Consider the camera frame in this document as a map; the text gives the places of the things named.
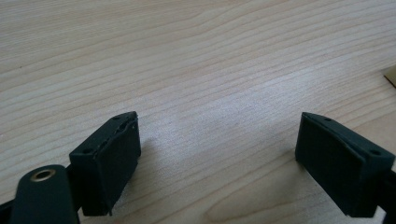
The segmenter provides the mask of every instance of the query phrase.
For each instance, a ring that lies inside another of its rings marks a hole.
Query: black plastic part
[[[135,112],[110,119],[70,153],[68,169],[80,183],[78,197],[85,216],[111,215],[140,154]]]
[[[12,205],[14,200],[0,205],[0,224],[8,224],[11,218]]]
[[[374,216],[393,154],[332,119],[309,113],[302,114],[295,154],[346,215]]]
[[[396,223],[396,174],[389,172],[384,176],[378,190],[378,205],[387,212],[384,224]]]
[[[44,166],[25,175],[18,185],[9,223],[79,223],[65,168]]]

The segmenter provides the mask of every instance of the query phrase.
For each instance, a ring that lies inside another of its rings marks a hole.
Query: wooden table
[[[380,223],[294,159],[318,113],[396,153],[396,2],[2,1],[0,202],[109,118],[143,154],[113,217],[82,223]]]

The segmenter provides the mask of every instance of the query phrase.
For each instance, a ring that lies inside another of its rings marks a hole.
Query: wood grain
[[[294,160],[303,111],[396,153],[396,2],[1,1],[0,203],[135,110],[143,154],[82,223],[380,223]]]

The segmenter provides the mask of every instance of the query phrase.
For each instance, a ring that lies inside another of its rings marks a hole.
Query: metal ring
[[[30,177],[30,180],[33,182],[41,182],[50,179],[55,175],[55,173],[56,171],[52,169],[38,171],[34,175],[32,175],[32,177]]]

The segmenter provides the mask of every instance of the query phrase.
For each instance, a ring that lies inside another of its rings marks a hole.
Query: black clamp
[[[373,217],[378,206],[396,223],[395,156],[347,127],[303,113],[296,160],[323,187],[344,214]]]
[[[137,114],[118,115],[73,150],[71,164],[26,174],[15,200],[0,205],[0,223],[79,223],[84,216],[111,215],[140,157]]]

